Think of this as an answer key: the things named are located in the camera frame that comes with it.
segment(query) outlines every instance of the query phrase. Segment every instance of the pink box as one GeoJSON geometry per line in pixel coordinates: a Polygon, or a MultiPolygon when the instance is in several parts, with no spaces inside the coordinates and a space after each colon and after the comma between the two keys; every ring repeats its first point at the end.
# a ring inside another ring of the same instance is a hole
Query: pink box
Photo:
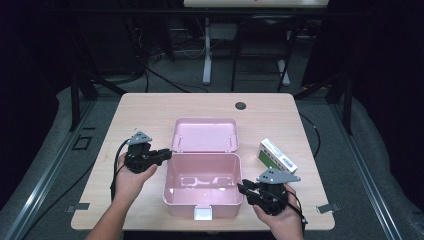
{"type": "Polygon", "coordinates": [[[171,214],[195,220],[237,216],[244,195],[236,122],[181,118],[175,123],[163,200],[171,214]]]}

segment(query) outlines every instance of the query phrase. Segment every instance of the open lid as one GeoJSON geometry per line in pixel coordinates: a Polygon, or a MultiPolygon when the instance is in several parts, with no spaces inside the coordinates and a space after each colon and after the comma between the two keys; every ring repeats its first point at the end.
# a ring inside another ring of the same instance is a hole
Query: open lid
{"type": "Polygon", "coordinates": [[[180,118],[175,122],[174,152],[235,152],[238,146],[232,118],[180,118]]]}

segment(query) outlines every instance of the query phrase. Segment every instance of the green and white box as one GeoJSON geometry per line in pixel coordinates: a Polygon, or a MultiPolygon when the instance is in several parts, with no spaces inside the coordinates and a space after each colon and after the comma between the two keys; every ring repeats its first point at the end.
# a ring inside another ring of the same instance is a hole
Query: green and white box
{"type": "Polygon", "coordinates": [[[268,138],[259,145],[258,158],[267,166],[294,174],[297,170],[294,164],[277,146],[268,138]]]}

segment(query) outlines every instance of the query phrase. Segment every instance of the table top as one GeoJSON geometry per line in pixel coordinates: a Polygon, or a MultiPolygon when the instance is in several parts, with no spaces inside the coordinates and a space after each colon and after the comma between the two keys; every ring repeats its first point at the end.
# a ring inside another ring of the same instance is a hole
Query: table top
{"type": "Polygon", "coordinates": [[[195,8],[326,8],[328,0],[184,0],[195,8]]]}
{"type": "MultiPolygon", "coordinates": [[[[294,99],[280,93],[128,93],[116,110],[99,151],[80,203],[88,210],[76,210],[74,229],[92,229],[110,205],[113,163],[121,143],[142,131],[153,138],[152,150],[171,148],[175,122],[179,118],[233,118],[237,123],[242,177],[255,180],[265,165],[257,158],[260,142],[268,138],[298,167],[302,180],[295,188],[309,224],[307,230],[329,230],[335,225],[331,213],[320,214],[316,207],[328,203],[294,99]],[[235,107],[246,104],[244,110],[235,107]]],[[[175,217],[163,201],[167,161],[147,182],[130,208],[124,230],[158,231],[258,231],[268,230],[246,199],[239,214],[231,219],[195,221],[175,217]]]]}

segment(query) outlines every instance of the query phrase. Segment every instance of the human hand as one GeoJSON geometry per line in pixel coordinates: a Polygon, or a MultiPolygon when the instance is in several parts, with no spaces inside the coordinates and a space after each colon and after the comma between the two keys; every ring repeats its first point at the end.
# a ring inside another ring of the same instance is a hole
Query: human hand
{"type": "MultiPolygon", "coordinates": [[[[296,191],[289,185],[284,185],[287,191],[296,195],[296,191]]],[[[291,205],[298,208],[295,196],[288,194],[288,200],[291,205]]],[[[272,234],[278,240],[297,240],[303,239],[302,224],[300,216],[290,207],[286,207],[281,213],[271,216],[268,215],[258,205],[254,205],[253,209],[258,218],[269,226],[272,234]]]]}
{"type": "Polygon", "coordinates": [[[144,172],[133,173],[124,166],[125,155],[126,153],[123,153],[119,156],[117,169],[120,170],[116,176],[116,192],[113,201],[123,203],[129,208],[140,194],[144,182],[153,176],[158,166],[153,164],[144,172]]]}

